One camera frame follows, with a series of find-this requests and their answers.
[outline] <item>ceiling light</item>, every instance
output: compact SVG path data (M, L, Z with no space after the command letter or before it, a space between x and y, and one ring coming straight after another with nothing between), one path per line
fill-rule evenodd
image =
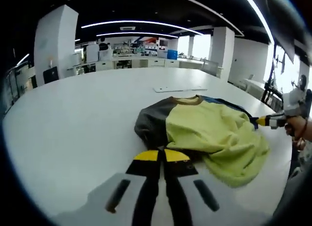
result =
M25 56L17 63L16 66L19 66L28 56L29 56L29 54L25 55Z
M157 34L157 33L148 33L148 32L117 32L117 33L106 33L106 34L97 35L97 37L99 37L99 36L107 36L107 35L129 35L129 34L137 34L137 35L157 35L157 36L166 36L166 37L171 37L171 38L178 38L178 36L164 35L164 34Z
M188 28L184 28L181 26L177 26L177 25L171 25L171 24L166 24L166 23L161 23L161 22L155 22L155 21L145 21L145 20L114 20L114 21L106 21L106 22L100 22L100 23L95 23L95 24L91 24L91 25L84 25L81 28L87 28L87 27L91 27L91 26L96 26L96 25L106 25L106 24L114 24L114 23L146 23L146 24L155 24L155 25L164 25L164 26L169 26L169 27L174 27L177 29L181 29L181 30L186 30L186 31L190 31L193 32L197 35L204 35L200 32L197 32L195 30L191 30Z
M273 44L274 43L274 38L273 38L273 35L271 33L271 30L268 26L268 23L267 21L264 19L264 16L262 15L260 9L258 8L258 6L256 5L256 3L253 1L253 0L247 0L248 3L250 4L250 6L253 8L253 10L255 11L255 13L258 15L259 19L261 20L265 30L267 31L268 33L268 36L269 36L269 39L271 41L271 43Z

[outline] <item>bracelet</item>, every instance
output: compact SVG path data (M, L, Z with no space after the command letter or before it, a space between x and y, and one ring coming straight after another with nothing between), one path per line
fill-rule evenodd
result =
M307 129L307 126L308 126L308 120L306 119L306 123L305 123L305 125L304 125L304 127L303 127L303 129L302 129L302 131L301 131L301 133L300 133L300 136L298 136L298 139L297 139L297 140L299 140L299 139L303 136L304 132L305 132L306 129Z

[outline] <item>round table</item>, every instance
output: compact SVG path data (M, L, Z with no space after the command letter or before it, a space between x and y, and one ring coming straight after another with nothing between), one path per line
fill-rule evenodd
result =
M159 87L206 91L156 93ZM49 217L84 205L87 195L145 151L134 132L141 109L170 96L223 98L253 116L273 111L239 88L200 70L108 70L58 80L23 95L4 118L8 152L27 193ZM225 191L244 209L271 216L283 194L292 143L284 129L259 128L271 153L249 184ZM198 172L219 182L204 165ZM164 187L160 186L159 195ZM166 198L157 199L152 225L170 225Z

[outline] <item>gray sleeve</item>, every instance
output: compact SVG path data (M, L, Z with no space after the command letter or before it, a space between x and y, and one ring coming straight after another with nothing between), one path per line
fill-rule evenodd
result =
M148 149L156 149L168 144L166 118L176 104L170 98L142 109L139 113L135 132L143 140Z

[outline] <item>blue box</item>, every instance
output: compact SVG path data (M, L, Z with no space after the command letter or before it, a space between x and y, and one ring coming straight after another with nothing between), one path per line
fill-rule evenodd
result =
M167 59L177 59L177 51L168 50Z

